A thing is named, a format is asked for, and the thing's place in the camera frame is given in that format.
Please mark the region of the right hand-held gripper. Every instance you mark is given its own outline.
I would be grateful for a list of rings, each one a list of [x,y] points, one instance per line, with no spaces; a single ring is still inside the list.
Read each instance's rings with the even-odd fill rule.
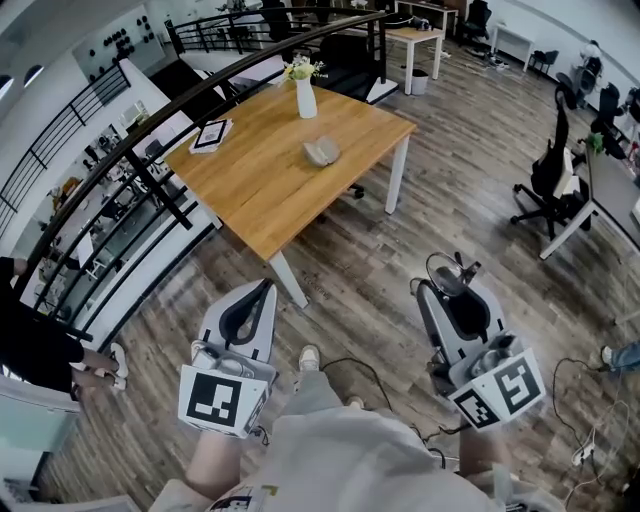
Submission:
[[[427,279],[415,292],[428,338],[438,349],[429,362],[437,393],[477,431],[506,424],[546,395],[532,348],[504,328],[504,314],[485,287],[444,300]],[[480,340],[464,351],[467,342]]]

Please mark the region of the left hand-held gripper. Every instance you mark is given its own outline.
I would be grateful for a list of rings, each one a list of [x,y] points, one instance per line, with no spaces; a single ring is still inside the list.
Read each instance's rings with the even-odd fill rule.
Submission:
[[[271,355],[277,287],[260,279],[234,288],[211,305],[181,367],[178,419],[201,431],[245,439],[257,425],[278,372]],[[250,357],[221,346],[251,346]]]

